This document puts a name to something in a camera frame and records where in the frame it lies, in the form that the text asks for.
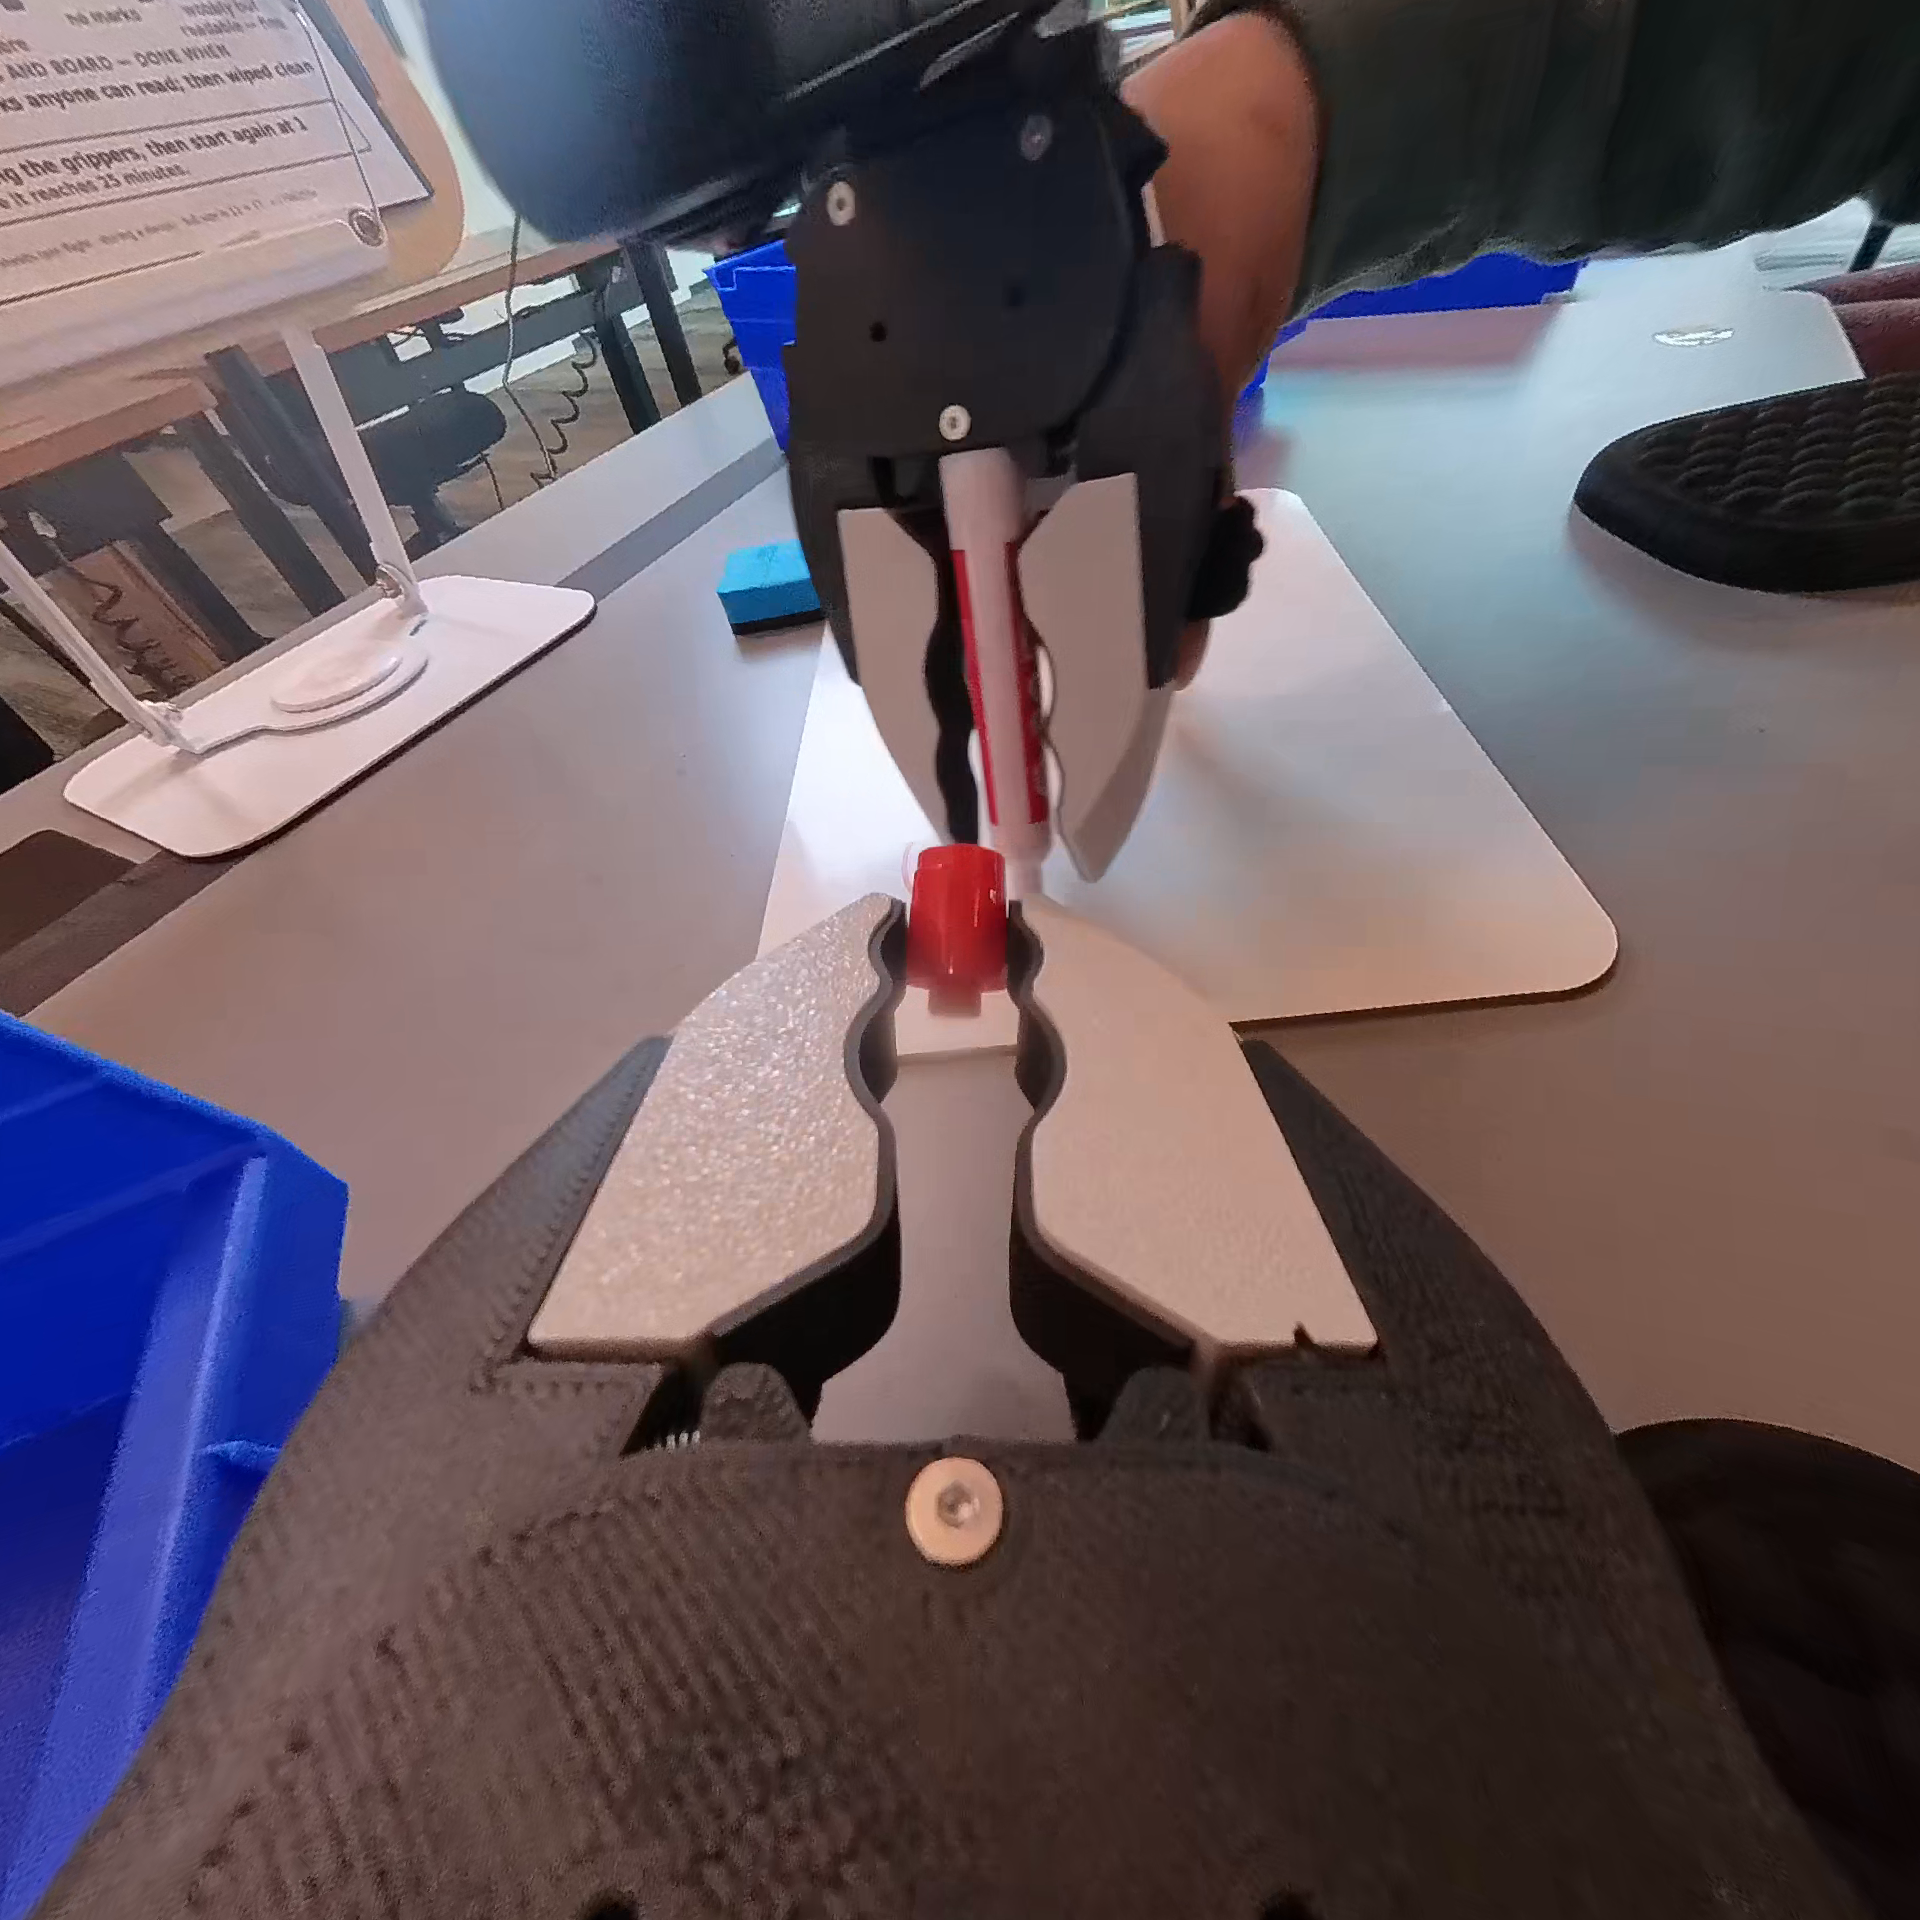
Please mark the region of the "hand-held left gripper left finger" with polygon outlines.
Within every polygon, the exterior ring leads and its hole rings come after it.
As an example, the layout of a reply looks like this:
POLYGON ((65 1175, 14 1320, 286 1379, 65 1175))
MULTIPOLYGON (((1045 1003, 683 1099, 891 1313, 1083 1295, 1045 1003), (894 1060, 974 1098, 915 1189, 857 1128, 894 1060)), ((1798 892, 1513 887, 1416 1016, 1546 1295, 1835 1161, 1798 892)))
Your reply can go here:
POLYGON ((861 897, 678 1026, 526 1342, 709 1368, 750 1350, 832 1377, 898 1303, 904 905, 861 897))

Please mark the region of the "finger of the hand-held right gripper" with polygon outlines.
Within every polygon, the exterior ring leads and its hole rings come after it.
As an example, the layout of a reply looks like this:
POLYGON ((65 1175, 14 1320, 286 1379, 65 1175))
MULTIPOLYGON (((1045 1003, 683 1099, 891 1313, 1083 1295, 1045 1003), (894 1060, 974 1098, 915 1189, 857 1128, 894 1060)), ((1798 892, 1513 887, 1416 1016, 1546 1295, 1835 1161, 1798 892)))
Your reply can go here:
POLYGON ((1022 544, 1022 603, 1050 673, 1058 833, 1097 884, 1140 823, 1173 711, 1173 689, 1149 676, 1134 472, 1080 479, 1039 519, 1022 544))
POLYGON ((891 759, 949 843, 981 843, 972 697, 950 553, 882 507, 837 515, 837 631, 891 759))

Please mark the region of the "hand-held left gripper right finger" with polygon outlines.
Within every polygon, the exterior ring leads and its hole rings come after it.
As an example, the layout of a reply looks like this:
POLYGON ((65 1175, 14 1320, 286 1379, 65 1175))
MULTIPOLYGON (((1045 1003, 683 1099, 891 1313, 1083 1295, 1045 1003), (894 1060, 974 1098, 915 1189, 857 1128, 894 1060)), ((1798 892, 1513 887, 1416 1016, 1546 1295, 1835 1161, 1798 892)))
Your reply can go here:
POLYGON ((1214 1003, 1052 901, 1015 916, 1015 1221, 1050 1276, 1203 1376, 1377 1323, 1214 1003))

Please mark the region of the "red whiteboard marker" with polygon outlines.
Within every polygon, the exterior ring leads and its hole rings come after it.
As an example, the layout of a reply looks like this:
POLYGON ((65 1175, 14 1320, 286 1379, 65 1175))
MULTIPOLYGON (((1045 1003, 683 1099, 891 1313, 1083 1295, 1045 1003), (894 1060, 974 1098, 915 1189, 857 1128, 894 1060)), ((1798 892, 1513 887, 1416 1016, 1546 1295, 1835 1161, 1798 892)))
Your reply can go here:
POLYGON ((989 842, 1009 898, 1027 901, 1045 892, 1052 804, 1039 651, 1017 569, 1025 477, 1012 453, 979 449, 943 458, 940 479, 989 842))

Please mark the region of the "blue whiteboard eraser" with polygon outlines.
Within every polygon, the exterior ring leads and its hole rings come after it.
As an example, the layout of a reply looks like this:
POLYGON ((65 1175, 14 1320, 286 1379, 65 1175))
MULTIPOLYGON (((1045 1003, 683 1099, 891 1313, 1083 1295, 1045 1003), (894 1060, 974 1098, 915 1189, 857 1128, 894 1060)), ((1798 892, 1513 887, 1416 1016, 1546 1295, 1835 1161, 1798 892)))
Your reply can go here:
POLYGON ((737 636, 785 631, 823 619, 802 540, 772 540, 729 553, 717 586, 737 636))

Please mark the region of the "red marker cap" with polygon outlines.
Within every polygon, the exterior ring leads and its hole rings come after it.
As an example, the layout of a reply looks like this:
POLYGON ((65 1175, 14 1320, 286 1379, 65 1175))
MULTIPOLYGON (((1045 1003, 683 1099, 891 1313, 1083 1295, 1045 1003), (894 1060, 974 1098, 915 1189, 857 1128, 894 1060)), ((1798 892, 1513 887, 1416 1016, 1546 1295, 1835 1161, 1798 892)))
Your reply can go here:
POLYGON ((974 1016, 986 995, 1007 989, 1012 889, 1001 853, 983 843, 920 851, 907 910, 907 981, 936 1016, 974 1016))

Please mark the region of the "blue open-front storage bin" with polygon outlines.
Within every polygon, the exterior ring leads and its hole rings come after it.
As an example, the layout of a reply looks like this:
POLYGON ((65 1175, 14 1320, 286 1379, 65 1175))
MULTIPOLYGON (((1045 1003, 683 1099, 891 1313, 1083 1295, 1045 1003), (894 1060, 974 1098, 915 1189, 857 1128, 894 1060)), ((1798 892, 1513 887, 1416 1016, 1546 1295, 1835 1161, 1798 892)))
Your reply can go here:
POLYGON ((3 1913, 127 1774, 343 1345, 347 1187, 3 1018, 3 1913))

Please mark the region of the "small blue storage bin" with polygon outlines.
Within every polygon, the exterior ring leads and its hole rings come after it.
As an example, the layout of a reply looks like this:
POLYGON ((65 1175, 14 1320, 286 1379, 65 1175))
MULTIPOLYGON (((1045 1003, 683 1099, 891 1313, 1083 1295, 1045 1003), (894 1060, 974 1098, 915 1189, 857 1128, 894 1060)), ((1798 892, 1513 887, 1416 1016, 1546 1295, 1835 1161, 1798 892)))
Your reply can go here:
POLYGON ((1264 390, 1275 363, 1288 370, 1518 365, 1550 334, 1587 264, 1490 252, 1451 274, 1333 298, 1282 328, 1242 397, 1264 390))

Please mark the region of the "black office chair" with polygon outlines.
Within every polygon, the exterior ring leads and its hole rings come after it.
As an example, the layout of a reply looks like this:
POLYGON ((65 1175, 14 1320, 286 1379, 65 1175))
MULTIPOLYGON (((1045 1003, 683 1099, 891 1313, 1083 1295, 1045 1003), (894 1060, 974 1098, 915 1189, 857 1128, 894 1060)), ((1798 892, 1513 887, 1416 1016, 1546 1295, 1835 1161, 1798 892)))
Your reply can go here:
MULTIPOLYGON (((453 516, 449 489, 489 468, 492 449, 505 438, 508 424, 492 397, 465 387, 446 389, 418 400, 358 427, 360 444, 386 506, 410 527, 406 552, 420 560, 461 539, 463 522, 453 516)), ((363 572, 371 566, 371 540, 354 509, 342 472, 333 479, 345 516, 326 515, 310 497, 289 463, 274 456, 268 489, 289 507, 312 511, 334 544, 363 572)))

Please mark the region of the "white stand with round base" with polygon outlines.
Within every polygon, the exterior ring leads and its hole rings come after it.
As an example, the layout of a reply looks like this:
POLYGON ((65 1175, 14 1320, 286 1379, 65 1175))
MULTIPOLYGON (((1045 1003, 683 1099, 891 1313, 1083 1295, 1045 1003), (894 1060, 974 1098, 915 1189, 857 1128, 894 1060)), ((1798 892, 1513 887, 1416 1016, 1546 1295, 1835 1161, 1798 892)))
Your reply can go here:
MULTIPOLYGON (((443 373, 406 370, 393 337, 329 357, 356 427, 433 393, 443 373)), ((320 419, 285 348, 208 356, 194 370, 133 382, 130 397, 77 397, 29 427, 5 406, 5 540, 81 633, 147 697, 190 692, 285 631, 248 611, 187 544, 190 484, 211 519, 233 522, 270 587, 297 611, 333 611, 371 581, 320 516, 268 489, 274 456, 303 476, 326 515, 345 516, 320 419)), ((102 739, 118 724, 22 596, 5 584, 5 788, 102 739)))

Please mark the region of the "white paper sign board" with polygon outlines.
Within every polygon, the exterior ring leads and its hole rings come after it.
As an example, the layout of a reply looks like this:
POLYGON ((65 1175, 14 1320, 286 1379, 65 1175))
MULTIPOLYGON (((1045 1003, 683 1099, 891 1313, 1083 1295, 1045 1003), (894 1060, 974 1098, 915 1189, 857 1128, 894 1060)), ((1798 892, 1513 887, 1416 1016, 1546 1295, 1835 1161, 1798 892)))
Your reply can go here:
POLYGON ((5 390, 312 324, 463 227, 382 4, 5 4, 5 390))

